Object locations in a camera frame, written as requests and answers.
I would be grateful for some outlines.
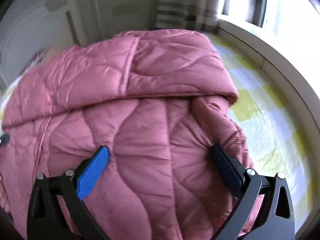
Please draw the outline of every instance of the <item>yellow and white bedsheet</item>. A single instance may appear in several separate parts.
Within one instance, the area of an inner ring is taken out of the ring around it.
[[[318,189],[305,131],[286,97],[256,63],[225,39],[207,35],[239,92],[239,100],[228,115],[246,134],[257,172],[286,175],[297,232],[313,210]]]

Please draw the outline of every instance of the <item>blue gripper pad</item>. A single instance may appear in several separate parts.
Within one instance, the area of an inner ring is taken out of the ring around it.
[[[78,179],[77,194],[80,200],[90,195],[108,162],[109,150],[107,147],[101,146]]]

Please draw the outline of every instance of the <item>metal screw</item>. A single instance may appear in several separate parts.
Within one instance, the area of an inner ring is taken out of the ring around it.
[[[43,173],[39,173],[38,175],[37,175],[37,179],[43,179],[44,178],[44,174]]]
[[[66,171],[66,175],[69,176],[69,177],[72,176],[73,173],[74,173],[73,170],[67,170],[67,171]]]
[[[285,176],[284,176],[284,174],[282,172],[279,172],[277,175],[278,175],[279,179],[284,179],[285,178]]]
[[[247,169],[247,173],[248,173],[249,175],[251,175],[251,176],[253,176],[253,175],[256,174],[256,172],[255,172],[254,169]]]

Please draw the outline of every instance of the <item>striped curtain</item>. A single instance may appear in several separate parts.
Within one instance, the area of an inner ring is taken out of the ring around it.
[[[215,32],[225,0],[159,0],[157,29]]]

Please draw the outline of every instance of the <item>quilted blanket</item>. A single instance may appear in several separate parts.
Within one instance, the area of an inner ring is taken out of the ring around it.
[[[236,100],[209,39],[186,30],[122,33],[31,70],[7,105],[11,140],[0,149],[16,229],[27,237],[36,174],[59,176],[105,145],[110,161],[84,202],[112,240],[210,239],[237,199],[208,147],[220,143],[253,167],[242,130],[227,116]]]

